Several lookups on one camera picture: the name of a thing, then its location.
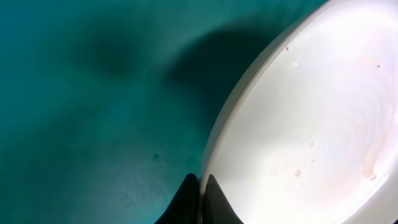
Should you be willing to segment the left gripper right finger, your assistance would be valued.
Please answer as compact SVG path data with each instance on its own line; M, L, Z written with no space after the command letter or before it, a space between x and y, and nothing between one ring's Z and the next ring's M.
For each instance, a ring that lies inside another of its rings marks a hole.
M243 224L212 174L203 197L202 218L202 224Z

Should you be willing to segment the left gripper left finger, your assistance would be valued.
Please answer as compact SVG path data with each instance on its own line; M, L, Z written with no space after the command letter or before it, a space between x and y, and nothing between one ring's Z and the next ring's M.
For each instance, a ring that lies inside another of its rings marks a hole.
M197 222L199 204L199 181L189 173L155 224L194 224Z

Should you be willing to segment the white plate with orange stain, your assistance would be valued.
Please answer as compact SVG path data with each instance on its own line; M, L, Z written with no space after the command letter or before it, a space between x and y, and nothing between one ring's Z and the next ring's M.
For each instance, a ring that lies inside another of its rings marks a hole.
M201 168L243 223L397 220L397 1L327 1L222 107Z

